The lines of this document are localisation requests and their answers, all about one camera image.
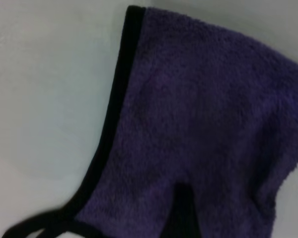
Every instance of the terry cloth fabric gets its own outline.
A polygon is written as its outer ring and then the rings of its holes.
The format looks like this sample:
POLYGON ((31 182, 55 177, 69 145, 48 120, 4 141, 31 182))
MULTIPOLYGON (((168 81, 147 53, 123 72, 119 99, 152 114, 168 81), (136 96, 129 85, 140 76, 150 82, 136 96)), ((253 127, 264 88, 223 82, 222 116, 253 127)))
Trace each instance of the terry cloth fabric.
POLYGON ((296 63, 242 34, 133 6, 81 187, 3 237, 269 238, 297 163, 296 63))

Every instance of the black binding edge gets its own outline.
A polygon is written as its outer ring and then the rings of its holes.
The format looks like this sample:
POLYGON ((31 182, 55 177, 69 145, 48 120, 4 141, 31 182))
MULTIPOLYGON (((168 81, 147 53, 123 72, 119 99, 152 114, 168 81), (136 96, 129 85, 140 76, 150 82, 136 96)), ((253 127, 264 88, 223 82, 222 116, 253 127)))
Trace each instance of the black binding edge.
MULTIPOLYGON (((29 234, 40 229, 55 231, 57 226, 60 226, 62 233, 66 231, 73 232, 73 227, 76 227, 74 232, 77 234, 85 234, 87 230, 94 229, 88 225, 83 226, 81 223, 77 225, 79 222, 75 222, 73 219, 91 197, 92 192, 100 180, 102 171, 106 166, 116 134, 120 111, 125 98, 145 11, 146 9, 144 7, 138 6, 129 6, 127 9, 102 134, 97 151, 79 189, 64 207, 36 215, 16 224, 8 229, 2 238, 26 238, 29 234)), ((94 229, 93 236, 86 237, 100 237, 99 234, 100 232, 94 229)))

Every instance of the purple towel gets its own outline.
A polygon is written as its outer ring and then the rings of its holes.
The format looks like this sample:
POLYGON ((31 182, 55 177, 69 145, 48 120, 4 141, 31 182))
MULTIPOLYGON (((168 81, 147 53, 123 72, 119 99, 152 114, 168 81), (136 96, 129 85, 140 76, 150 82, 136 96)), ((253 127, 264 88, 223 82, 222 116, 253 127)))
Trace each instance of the purple towel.
POLYGON ((269 238, 297 163, 296 63, 242 34, 133 6, 81 187, 3 237, 269 238))

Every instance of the black trim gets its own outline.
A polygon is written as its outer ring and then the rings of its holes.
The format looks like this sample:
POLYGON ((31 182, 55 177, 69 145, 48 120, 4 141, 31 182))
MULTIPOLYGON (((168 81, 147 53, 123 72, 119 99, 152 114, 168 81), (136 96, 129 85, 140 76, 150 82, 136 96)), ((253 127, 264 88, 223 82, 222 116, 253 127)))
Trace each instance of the black trim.
MULTIPOLYGON (((50 227, 55 230, 56 224, 62 226, 64 221, 72 220, 89 200, 100 180, 113 145, 145 11, 145 8, 138 6, 130 6, 127 9, 103 131, 80 188, 63 208, 29 218, 7 230, 2 238, 26 238, 39 229, 48 230, 50 227)), ((85 228, 86 226, 80 226, 78 230, 83 233, 85 228)))
POLYGON ((104 236, 95 227, 78 221, 62 222, 56 226, 47 228, 37 238, 57 238, 65 232, 71 232, 85 238, 109 238, 104 236))
POLYGON ((175 185, 172 209, 160 238, 202 238, 190 185, 175 185))

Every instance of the white surface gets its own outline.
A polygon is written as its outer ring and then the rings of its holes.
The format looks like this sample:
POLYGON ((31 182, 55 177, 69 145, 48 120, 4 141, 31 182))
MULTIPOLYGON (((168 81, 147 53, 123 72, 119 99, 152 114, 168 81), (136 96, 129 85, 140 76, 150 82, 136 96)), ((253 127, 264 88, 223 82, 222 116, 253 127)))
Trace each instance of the white surface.
MULTIPOLYGON (((0 0, 0 237, 78 188, 133 3, 235 29, 298 62, 298 0, 0 0)), ((298 238, 298 170, 277 208, 273 237, 298 238)))

